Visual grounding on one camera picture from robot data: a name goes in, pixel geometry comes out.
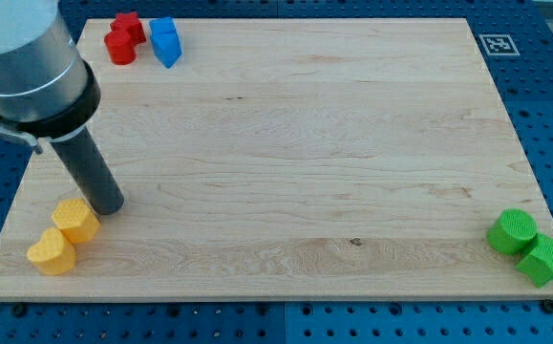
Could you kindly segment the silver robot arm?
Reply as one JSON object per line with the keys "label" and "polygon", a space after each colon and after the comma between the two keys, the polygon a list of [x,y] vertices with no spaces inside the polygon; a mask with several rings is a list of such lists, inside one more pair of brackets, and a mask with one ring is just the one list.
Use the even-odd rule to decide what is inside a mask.
{"label": "silver robot arm", "polygon": [[84,130],[100,90],[56,0],[0,0],[0,137],[42,149]]}

